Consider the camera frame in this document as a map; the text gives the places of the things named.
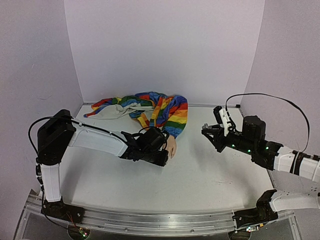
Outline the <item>mannequin hand with nails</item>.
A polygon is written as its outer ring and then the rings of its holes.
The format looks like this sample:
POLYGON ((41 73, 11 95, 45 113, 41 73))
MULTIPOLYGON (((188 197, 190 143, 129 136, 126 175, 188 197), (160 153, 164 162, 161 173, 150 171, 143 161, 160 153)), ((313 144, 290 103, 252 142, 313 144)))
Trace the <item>mannequin hand with nails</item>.
POLYGON ((168 157, 170 159, 172 159, 175 156, 177 151, 177 143, 174 136, 169 135, 166 143, 162 145, 162 149, 168 151, 168 157))

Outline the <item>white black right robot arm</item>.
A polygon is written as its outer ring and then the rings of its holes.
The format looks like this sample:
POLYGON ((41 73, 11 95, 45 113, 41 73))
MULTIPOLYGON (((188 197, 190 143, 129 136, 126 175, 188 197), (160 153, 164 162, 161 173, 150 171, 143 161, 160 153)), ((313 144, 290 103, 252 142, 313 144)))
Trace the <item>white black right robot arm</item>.
MULTIPOLYGON (((201 133, 212 143, 217 152, 225 148, 250 155, 251 161, 270 171, 286 172, 313 182, 320 181, 320 158, 290 149, 281 143, 265 139, 266 123, 255 116, 243 118, 242 131, 231 130, 231 123, 219 118, 216 125, 204 124, 201 133)), ((254 208, 234 212, 238 230, 253 229, 278 219, 284 210, 319 209, 320 192, 294 193, 271 189, 265 191, 254 208)))

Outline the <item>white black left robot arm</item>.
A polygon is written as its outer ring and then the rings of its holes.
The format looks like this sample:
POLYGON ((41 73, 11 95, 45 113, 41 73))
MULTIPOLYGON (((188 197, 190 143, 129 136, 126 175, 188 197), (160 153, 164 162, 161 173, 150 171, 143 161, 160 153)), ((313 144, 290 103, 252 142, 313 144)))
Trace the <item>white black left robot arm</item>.
POLYGON ((30 125, 44 122, 37 131, 37 143, 31 146, 36 153, 36 178, 43 193, 41 213, 45 217, 80 224, 85 210, 63 201, 60 183, 60 164, 68 147, 79 147, 111 154, 120 159, 145 161, 164 167, 169 158, 166 146, 169 133, 157 127, 145 127, 137 133, 114 132, 89 125, 62 109, 53 116, 40 118, 30 125))

